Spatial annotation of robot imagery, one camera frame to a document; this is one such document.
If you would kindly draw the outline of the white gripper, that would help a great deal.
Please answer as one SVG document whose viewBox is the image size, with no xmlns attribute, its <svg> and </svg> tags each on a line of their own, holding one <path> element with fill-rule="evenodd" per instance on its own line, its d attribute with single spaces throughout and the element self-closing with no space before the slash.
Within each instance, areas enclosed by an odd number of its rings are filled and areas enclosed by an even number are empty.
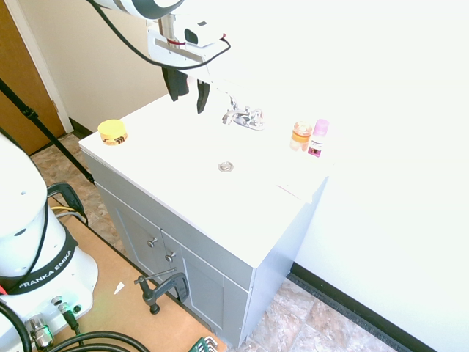
<svg viewBox="0 0 469 352">
<path fill-rule="evenodd" d="M 191 43 L 184 45 L 175 45 L 167 41 L 162 36 L 156 26 L 150 26 L 147 29 L 147 49 L 150 59 L 161 64 L 173 67 L 193 67 L 202 65 L 182 72 L 163 68 L 163 79 L 166 88 L 173 102 L 179 97 L 189 93 L 188 76 L 197 78 L 198 99 L 196 103 L 197 113 L 201 114 L 206 106 L 210 85 L 204 81 L 211 81 L 211 64 L 207 62 L 226 49 L 226 43 L 218 40 L 216 43 L 209 44 L 200 48 Z"/>
</svg>

